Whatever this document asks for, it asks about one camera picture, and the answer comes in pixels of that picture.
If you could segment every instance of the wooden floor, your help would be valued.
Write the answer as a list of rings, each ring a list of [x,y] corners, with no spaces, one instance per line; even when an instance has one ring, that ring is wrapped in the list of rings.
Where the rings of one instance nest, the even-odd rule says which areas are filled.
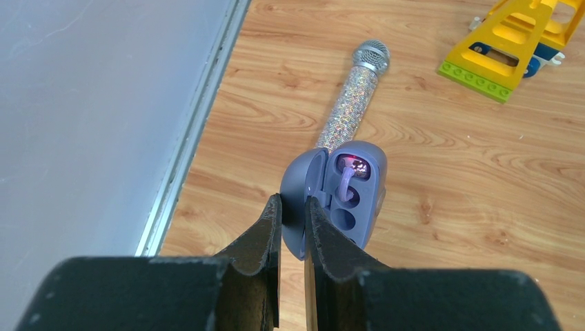
[[[500,105],[435,73],[494,0],[252,0],[163,247],[214,254],[315,144],[362,41],[390,70],[357,139],[388,156],[366,251],[407,268],[514,268],[585,330],[585,25],[560,67]],[[304,330],[303,264],[283,245],[281,330]]]

